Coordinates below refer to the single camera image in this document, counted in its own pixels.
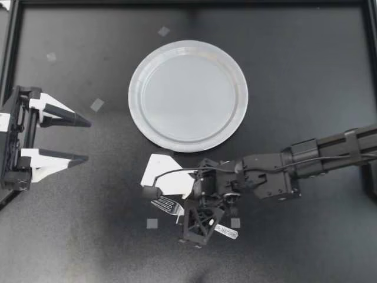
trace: fork tines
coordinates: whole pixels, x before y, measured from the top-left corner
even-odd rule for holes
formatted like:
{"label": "fork tines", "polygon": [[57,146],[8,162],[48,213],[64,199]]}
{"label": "fork tines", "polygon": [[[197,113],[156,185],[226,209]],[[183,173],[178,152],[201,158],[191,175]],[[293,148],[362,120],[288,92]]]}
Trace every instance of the fork tines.
{"label": "fork tines", "polygon": [[170,199],[165,198],[164,196],[161,196],[157,200],[151,200],[151,203],[156,206],[157,208],[167,212],[167,213],[173,213],[174,210],[174,202],[172,202]]}

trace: black table surface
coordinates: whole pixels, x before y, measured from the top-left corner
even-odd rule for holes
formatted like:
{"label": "black table surface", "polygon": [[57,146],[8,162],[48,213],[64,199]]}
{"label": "black table surface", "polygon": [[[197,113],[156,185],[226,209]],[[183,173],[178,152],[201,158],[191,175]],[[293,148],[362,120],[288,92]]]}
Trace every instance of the black table surface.
{"label": "black table surface", "polygon": [[[6,17],[0,13],[0,40]],[[178,243],[175,219],[140,198],[158,147],[132,121],[128,84],[147,54],[187,39],[239,63],[249,105],[231,138],[177,154],[182,166],[278,152],[377,121],[357,7],[28,9],[15,83],[42,87],[93,123],[39,129],[35,146],[90,161],[34,184],[1,211],[0,281],[374,282],[377,204],[356,167],[301,181],[299,200],[243,196],[239,238],[214,235],[200,250]],[[104,101],[97,113],[96,98]],[[147,218],[158,218],[158,229],[146,229]]]}

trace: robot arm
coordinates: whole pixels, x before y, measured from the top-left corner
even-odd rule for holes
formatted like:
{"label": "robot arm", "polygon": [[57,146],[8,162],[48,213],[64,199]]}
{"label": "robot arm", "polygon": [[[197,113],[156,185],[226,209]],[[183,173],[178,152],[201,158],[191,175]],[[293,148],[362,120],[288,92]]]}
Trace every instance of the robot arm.
{"label": "robot arm", "polygon": [[[26,129],[25,117],[28,113]],[[0,110],[0,185],[13,192],[88,160],[87,156],[34,149],[37,126],[90,127],[91,123],[40,88],[16,86]],[[25,131],[24,146],[19,134]]]}
{"label": "robot arm", "polygon": [[[237,201],[244,193],[253,192],[261,199],[298,198],[300,179],[376,159],[377,125],[303,141],[280,153],[253,154],[225,163],[204,159],[200,169],[190,173],[194,184],[184,201],[183,239],[206,245],[223,215],[236,213]],[[144,190],[164,194],[156,184],[155,180]]]}

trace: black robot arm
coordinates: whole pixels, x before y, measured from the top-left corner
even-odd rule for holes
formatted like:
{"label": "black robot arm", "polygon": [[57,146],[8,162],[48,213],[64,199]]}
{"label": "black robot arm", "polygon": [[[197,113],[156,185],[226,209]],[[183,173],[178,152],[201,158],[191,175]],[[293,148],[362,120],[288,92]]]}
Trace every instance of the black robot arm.
{"label": "black robot arm", "polygon": [[[237,201],[244,193],[261,199],[297,198],[301,195],[299,179],[376,159],[377,124],[296,143],[280,153],[253,154],[222,163],[204,159],[191,173],[194,185],[184,201],[183,240],[207,244],[223,215],[237,213]],[[154,186],[147,189],[161,193]]]}

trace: fork handle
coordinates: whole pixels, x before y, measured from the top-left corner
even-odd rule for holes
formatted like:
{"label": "fork handle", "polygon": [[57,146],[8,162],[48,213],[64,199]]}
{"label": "fork handle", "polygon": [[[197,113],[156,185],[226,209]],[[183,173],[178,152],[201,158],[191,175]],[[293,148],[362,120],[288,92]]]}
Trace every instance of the fork handle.
{"label": "fork handle", "polygon": [[236,230],[230,229],[228,227],[225,227],[221,224],[217,224],[214,228],[214,230],[220,234],[223,234],[224,236],[229,237],[230,239],[237,239],[238,232]]}

